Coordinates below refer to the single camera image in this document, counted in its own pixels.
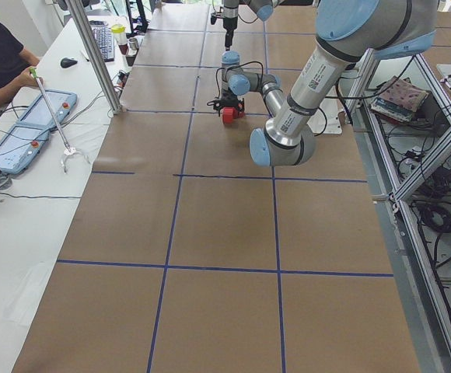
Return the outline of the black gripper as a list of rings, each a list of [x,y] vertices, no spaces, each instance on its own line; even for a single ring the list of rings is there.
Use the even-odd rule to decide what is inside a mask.
[[[232,92],[230,89],[223,89],[222,90],[222,99],[225,100],[226,102],[236,102],[239,101],[238,96]],[[238,113],[244,113],[245,112],[245,107],[244,107],[244,100],[240,100],[237,103],[236,106],[236,110]]]
[[[231,46],[232,46],[233,32],[236,29],[236,17],[234,17],[234,18],[224,18],[222,23],[223,23],[224,29],[226,30],[226,34],[225,34],[225,49],[227,51],[229,51]]]

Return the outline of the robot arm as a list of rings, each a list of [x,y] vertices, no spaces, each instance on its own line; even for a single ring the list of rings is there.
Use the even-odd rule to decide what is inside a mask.
[[[250,135],[250,156],[259,166],[297,166],[314,153],[308,122],[343,71],[368,49],[378,60],[426,51],[435,36],[436,1],[323,1],[316,14],[316,48],[284,96],[272,75],[249,73],[239,55],[222,55],[224,88],[235,96],[262,95],[271,118]]]
[[[223,1],[219,8],[218,17],[222,20],[222,27],[225,30],[225,50],[229,51],[232,47],[234,33],[236,32],[240,16],[239,8],[241,6],[249,9],[256,20],[264,22],[273,15],[274,9],[281,3],[282,1],[273,0]]]

